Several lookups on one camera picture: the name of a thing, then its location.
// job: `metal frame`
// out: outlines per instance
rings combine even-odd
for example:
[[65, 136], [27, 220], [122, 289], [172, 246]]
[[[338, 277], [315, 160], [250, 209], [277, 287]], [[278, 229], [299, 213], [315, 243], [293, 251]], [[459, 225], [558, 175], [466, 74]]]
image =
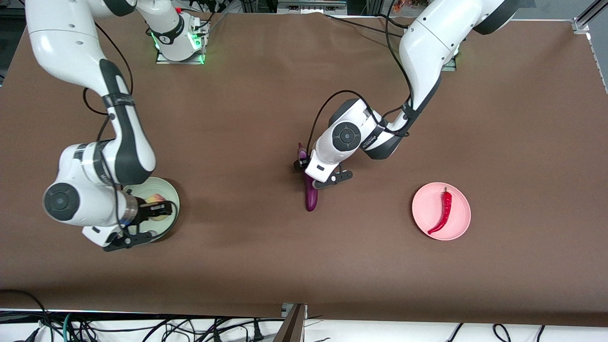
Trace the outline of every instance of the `metal frame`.
[[241, 6], [243, 8], [244, 13], [257, 13], [258, 12], [257, 4], [258, 4], [258, 2], [256, 0], [241, 1]]
[[589, 31], [589, 23], [608, 7], [608, 0], [594, 0], [579, 16], [572, 19], [572, 29], [578, 35]]
[[272, 342], [302, 342], [304, 340], [304, 320], [308, 313], [306, 304], [283, 304], [289, 310]]

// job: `brown table surface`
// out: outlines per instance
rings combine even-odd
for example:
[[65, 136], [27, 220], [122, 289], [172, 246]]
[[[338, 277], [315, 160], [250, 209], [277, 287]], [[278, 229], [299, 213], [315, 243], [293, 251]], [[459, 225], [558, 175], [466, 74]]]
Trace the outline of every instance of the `brown table surface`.
[[[411, 137], [385, 161], [345, 161], [354, 178], [320, 191], [312, 213], [292, 162], [325, 99], [352, 89], [383, 113], [407, 97], [383, 34], [318, 14], [229, 15], [204, 66], [155, 65], [141, 18], [99, 23], [133, 69], [179, 223], [161, 243], [105, 253], [47, 217], [61, 151], [93, 141], [103, 117], [24, 35], [0, 91], [3, 287], [55, 309], [277, 316], [306, 302], [328, 319], [608, 326], [608, 96], [569, 23], [470, 34]], [[457, 240], [413, 222], [414, 193], [434, 181], [471, 204]]]

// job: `black strap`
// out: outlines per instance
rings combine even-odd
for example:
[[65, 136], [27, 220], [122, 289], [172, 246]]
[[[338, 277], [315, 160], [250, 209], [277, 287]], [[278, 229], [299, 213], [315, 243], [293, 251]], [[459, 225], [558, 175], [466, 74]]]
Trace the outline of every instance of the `black strap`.
[[182, 34], [182, 32], [184, 31], [184, 17], [181, 15], [178, 15], [179, 17], [179, 21], [178, 24], [173, 28], [173, 30], [170, 30], [168, 32], [156, 32], [155, 30], [152, 30], [152, 33], [154, 34], [154, 36], [156, 37], [156, 39], [164, 45], [171, 45], [173, 44], [173, 40], [175, 38], [177, 38], [180, 34]]
[[133, 100], [133, 96], [129, 94], [123, 94], [121, 92], [115, 92], [113, 94], [108, 94], [102, 97], [103, 104], [106, 108], [116, 107], [116, 106], [134, 106], [135, 101]]
[[371, 131], [370, 135], [368, 135], [367, 138], [365, 138], [365, 140], [363, 140], [363, 142], [361, 142], [359, 147], [361, 149], [365, 150], [366, 148], [371, 146], [374, 142], [376, 142], [376, 140], [378, 140], [378, 137], [384, 131], [385, 128], [386, 128], [386, 120], [383, 118], [382, 122], [379, 125], [376, 125], [374, 127], [374, 130]]
[[104, 3], [115, 16], [125, 16], [135, 11], [135, 6], [127, 0], [104, 0]]
[[106, 172], [106, 168], [104, 167], [102, 161], [102, 150], [111, 140], [104, 140], [96, 143], [95, 149], [93, 150], [93, 168], [101, 180], [105, 185], [112, 186], [112, 181], [110, 180], [110, 175]]
[[414, 110], [408, 104], [408, 101], [406, 101], [404, 104], [401, 105], [401, 110], [403, 110], [403, 113], [405, 113], [406, 118], [411, 119], [411, 120], [416, 120], [418, 118], [418, 116], [420, 116], [420, 111]]

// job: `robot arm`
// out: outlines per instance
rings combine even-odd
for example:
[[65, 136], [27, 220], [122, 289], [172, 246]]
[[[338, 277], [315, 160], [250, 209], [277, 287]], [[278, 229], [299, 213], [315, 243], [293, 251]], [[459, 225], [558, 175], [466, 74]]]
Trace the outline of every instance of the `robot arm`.
[[489, 34], [515, 14], [517, 0], [435, 0], [404, 31], [399, 44], [401, 64], [411, 94], [393, 122], [386, 122], [362, 100], [348, 100], [330, 119], [330, 127], [314, 144], [306, 174], [328, 182], [339, 163], [360, 147], [372, 159], [386, 159], [439, 87], [441, 67], [475, 29]]
[[57, 178], [45, 191], [43, 200], [52, 218], [85, 226], [83, 234], [104, 247], [115, 239], [124, 240], [129, 224], [171, 213], [169, 204], [156, 211], [142, 210], [142, 199], [114, 187], [140, 184], [156, 166], [134, 100], [118, 67], [105, 58], [93, 20], [93, 15], [129, 14], [135, 9], [134, 3], [135, 0], [28, 0], [26, 4], [27, 27], [38, 64], [60, 80], [94, 90], [103, 99], [116, 133], [115, 139], [66, 148]]

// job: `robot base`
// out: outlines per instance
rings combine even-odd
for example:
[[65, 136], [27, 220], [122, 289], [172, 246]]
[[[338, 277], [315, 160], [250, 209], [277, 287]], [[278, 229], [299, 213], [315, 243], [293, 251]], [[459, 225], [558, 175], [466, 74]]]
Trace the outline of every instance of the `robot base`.
[[156, 64], [186, 64], [186, 65], [201, 65], [205, 64], [205, 52], [203, 47], [201, 50], [196, 51], [190, 58], [187, 58], [182, 61], [172, 61], [165, 58], [165, 56], [160, 53], [160, 51], [156, 54]]
[[186, 58], [182, 61], [174, 61], [169, 60], [167, 57], [163, 56], [158, 48], [158, 42], [156, 40], [154, 43], [156, 44], [156, 64], [186, 64], [186, 65], [200, 65], [205, 64], [205, 53], [207, 51], [207, 42], [209, 40], [209, 29], [211, 24], [206, 23], [200, 29], [193, 32], [192, 43], [201, 46], [199, 50], [197, 50], [192, 56]]

